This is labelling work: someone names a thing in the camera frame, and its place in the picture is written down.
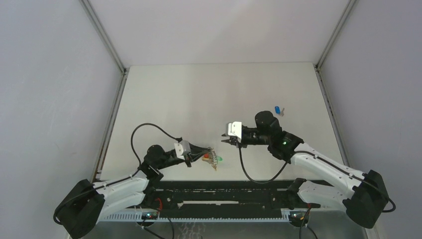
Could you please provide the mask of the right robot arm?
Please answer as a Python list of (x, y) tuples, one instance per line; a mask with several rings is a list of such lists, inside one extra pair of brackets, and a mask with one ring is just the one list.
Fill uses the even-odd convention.
[(288, 202), (293, 207), (304, 203), (318, 204), (346, 215), (359, 226), (372, 229), (382, 213), (396, 209), (388, 195), (383, 177), (370, 170), (365, 173), (340, 164), (321, 154), (304, 140), (282, 129), (279, 120), (270, 111), (255, 115), (255, 127), (247, 127), (240, 121), (229, 122), (222, 134), (223, 142), (239, 150), (249, 145), (265, 145), (276, 159), (302, 167), (328, 183), (322, 185), (308, 179), (297, 178), (289, 187)]

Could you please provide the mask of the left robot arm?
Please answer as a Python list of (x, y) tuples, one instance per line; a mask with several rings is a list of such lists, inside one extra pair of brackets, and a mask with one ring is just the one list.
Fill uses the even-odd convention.
[(131, 206), (151, 207), (156, 200), (154, 186), (162, 178), (161, 169), (203, 159), (216, 166), (219, 157), (213, 148), (203, 148), (186, 140), (165, 151), (159, 145), (147, 149), (135, 173), (117, 180), (91, 183), (79, 181), (53, 213), (55, 223), (62, 225), (71, 238), (87, 235), (102, 219)]

